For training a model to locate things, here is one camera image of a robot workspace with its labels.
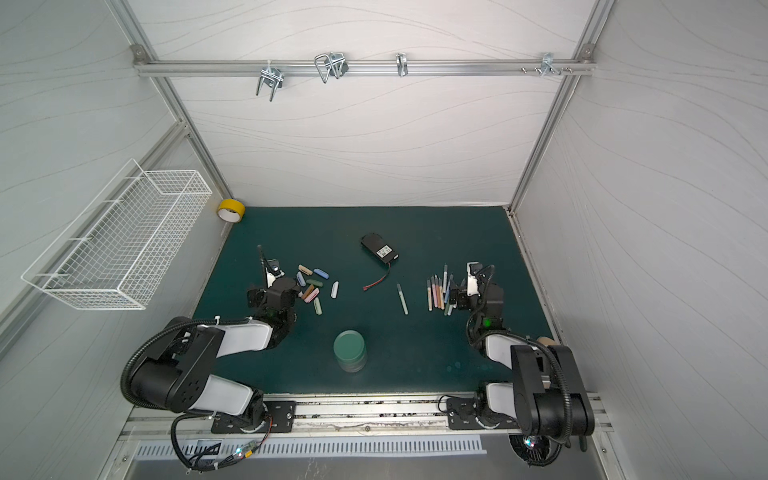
dark green mat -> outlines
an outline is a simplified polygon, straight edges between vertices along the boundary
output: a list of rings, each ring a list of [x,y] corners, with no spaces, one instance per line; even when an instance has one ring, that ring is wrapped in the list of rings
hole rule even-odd
[[[389,278],[363,292],[386,271],[360,246],[369,232],[381,235],[400,258]],[[265,392],[447,392],[508,379],[508,369],[467,344],[468,312],[443,316],[427,310],[426,280],[433,273],[442,278],[444,263],[457,283],[465,278],[468,261],[496,265],[494,281],[505,291],[505,325],[534,338],[551,336],[501,207],[248,208],[224,245],[196,319],[250,314],[246,290],[260,281],[257,244],[280,261],[286,275],[295,275],[301,263],[331,276],[320,292],[321,316],[312,304],[297,300],[296,326],[277,348],[217,360],[217,375]],[[365,368],[352,374],[333,358],[333,340],[346,329],[362,333],[368,349]]]

green jar lid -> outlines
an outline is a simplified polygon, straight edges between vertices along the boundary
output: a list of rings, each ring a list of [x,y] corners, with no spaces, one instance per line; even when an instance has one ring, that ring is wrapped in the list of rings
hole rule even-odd
[[[339,362],[359,362],[366,354],[366,341],[355,330],[345,330],[333,341],[333,354]]]

yellow tape roll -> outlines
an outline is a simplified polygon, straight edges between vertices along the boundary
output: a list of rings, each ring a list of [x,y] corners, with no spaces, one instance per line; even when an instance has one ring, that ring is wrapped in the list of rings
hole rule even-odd
[[[227,198],[219,204],[219,218],[225,222],[237,223],[243,219],[244,214],[245,205],[237,200]]]

wire basket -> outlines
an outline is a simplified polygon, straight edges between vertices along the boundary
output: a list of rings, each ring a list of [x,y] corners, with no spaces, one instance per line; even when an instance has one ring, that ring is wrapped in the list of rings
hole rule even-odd
[[[131,162],[121,172],[136,174],[110,182],[122,183],[119,194],[102,200],[105,187],[22,274],[25,282],[78,310],[146,308],[211,190],[196,170]]]

black battery pack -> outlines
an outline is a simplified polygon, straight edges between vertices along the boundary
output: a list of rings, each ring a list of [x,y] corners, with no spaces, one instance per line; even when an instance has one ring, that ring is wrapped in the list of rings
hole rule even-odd
[[[378,233],[369,233],[360,239],[360,243],[373,253],[373,256],[382,261],[385,265],[396,260],[400,256],[397,250],[388,245]]]

